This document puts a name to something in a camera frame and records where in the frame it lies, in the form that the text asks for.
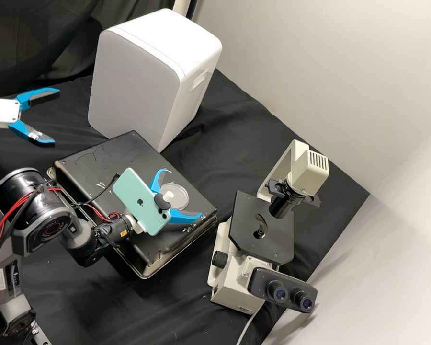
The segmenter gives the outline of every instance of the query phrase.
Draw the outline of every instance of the white wall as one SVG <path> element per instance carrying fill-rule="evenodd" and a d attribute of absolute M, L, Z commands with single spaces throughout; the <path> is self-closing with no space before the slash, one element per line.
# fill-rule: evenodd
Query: white wall
<path fill-rule="evenodd" d="M 431 134 L 431 0 L 200 0 L 218 68 L 369 191 Z"/>
<path fill-rule="evenodd" d="M 431 345 L 431 138 L 363 204 L 311 276 L 314 313 L 263 345 Z"/>

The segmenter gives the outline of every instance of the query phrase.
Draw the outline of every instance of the white wire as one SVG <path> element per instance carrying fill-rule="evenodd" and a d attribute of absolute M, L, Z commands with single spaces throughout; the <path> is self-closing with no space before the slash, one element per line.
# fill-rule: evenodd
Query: white wire
<path fill-rule="evenodd" d="M 249 318 L 248 322 L 246 323 L 246 326 L 244 326 L 244 329 L 243 329 L 243 331 L 241 332 L 241 335 L 238 338 L 238 342 L 236 343 L 236 345 L 240 345 L 241 344 L 241 340 L 243 340 L 244 334 L 246 334 L 246 331 L 248 330 L 250 323 L 255 318 L 255 316 L 257 315 L 257 313 L 259 312 L 259 310 L 260 310 L 260 308 L 258 308 L 257 311 L 255 313 L 253 313 L 252 316 Z"/>

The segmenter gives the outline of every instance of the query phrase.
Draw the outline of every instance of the microscope focus knob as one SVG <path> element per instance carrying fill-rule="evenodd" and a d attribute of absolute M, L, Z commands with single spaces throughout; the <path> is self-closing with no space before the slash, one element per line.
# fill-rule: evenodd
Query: microscope focus knob
<path fill-rule="evenodd" d="M 218 268 L 224 268 L 228 261 L 228 254 L 221 252 L 221 251 L 215 251 L 214 256 L 212 257 L 212 264 L 215 267 Z"/>

